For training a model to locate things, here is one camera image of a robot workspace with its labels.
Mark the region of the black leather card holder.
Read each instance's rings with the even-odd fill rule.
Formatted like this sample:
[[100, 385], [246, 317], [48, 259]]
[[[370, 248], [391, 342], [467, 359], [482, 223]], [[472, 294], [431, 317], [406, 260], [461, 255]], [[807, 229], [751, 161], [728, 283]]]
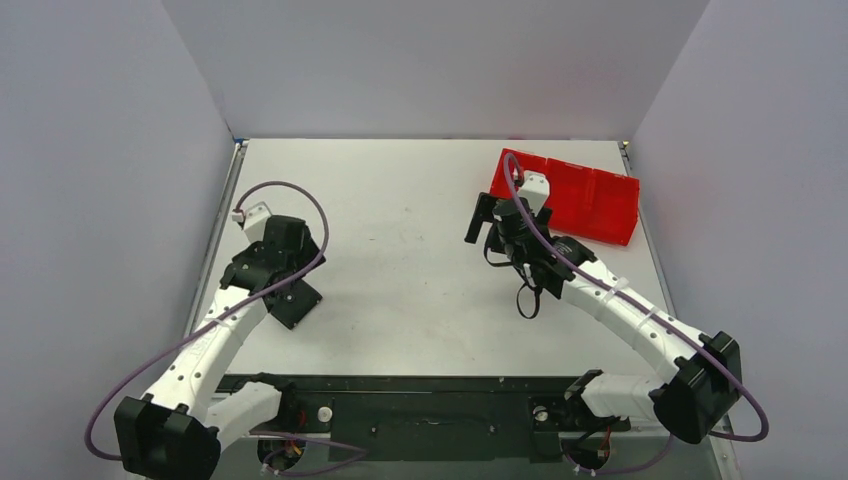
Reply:
[[302, 279], [266, 295], [263, 299], [268, 314], [289, 330], [296, 328], [322, 300], [321, 293]]

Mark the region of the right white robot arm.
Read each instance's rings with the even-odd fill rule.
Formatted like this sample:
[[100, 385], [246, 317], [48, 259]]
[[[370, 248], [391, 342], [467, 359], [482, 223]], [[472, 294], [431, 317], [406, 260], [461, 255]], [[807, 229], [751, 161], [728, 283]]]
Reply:
[[741, 396], [727, 378], [741, 376], [738, 343], [724, 332], [709, 336], [689, 327], [646, 301], [584, 244], [551, 235], [551, 214], [544, 208], [534, 217], [542, 235], [536, 238], [513, 201], [482, 192], [465, 240], [476, 243], [488, 224], [483, 252], [506, 256], [504, 266], [535, 299], [548, 293], [585, 312], [652, 369], [643, 376], [588, 371], [564, 394], [566, 418], [578, 427], [611, 418], [657, 421], [681, 441], [701, 442]]

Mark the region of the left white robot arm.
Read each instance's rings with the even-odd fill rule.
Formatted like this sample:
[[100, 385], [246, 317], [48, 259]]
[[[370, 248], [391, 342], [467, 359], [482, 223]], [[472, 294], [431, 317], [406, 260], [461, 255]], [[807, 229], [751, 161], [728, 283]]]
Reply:
[[247, 420], [291, 427], [298, 402], [273, 386], [250, 382], [245, 393], [213, 406], [212, 396], [252, 330], [272, 316], [294, 329], [321, 300], [298, 276], [324, 258], [305, 220], [250, 213], [249, 246], [225, 268], [193, 340], [139, 398], [118, 405], [114, 425], [126, 471], [148, 479], [208, 479], [222, 451], [246, 434]]

